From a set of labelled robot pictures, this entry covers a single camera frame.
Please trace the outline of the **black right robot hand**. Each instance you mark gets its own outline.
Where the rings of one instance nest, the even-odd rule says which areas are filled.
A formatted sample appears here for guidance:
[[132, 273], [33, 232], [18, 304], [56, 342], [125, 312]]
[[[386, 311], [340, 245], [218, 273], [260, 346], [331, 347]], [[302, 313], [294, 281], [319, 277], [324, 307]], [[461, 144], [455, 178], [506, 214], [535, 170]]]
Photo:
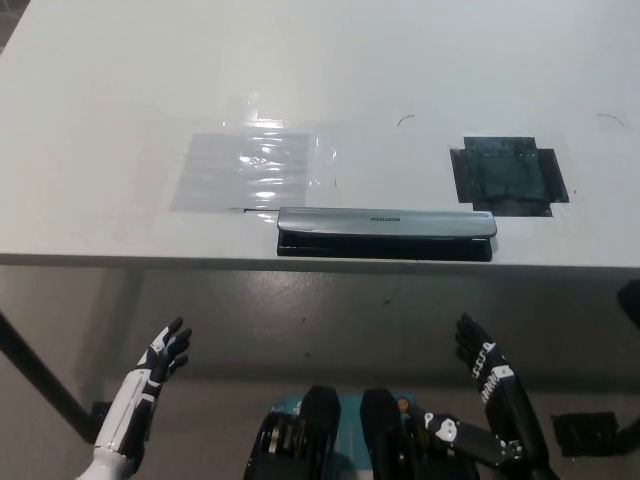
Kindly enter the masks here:
[[547, 444], [524, 385], [489, 333], [469, 314], [456, 322], [456, 354], [475, 382], [489, 428], [417, 405], [407, 414], [439, 448], [512, 479], [551, 470]]

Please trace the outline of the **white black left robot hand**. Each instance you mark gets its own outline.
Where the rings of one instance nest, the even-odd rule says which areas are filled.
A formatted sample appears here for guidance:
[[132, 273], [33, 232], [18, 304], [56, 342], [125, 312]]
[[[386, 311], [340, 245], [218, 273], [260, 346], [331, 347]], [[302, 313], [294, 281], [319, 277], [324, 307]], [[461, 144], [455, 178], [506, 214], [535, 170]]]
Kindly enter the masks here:
[[125, 376], [95, 446], [133, 458], [144, 448], [164, 384], [188, 362], [192, 330], [176, 318], [148, 345]]

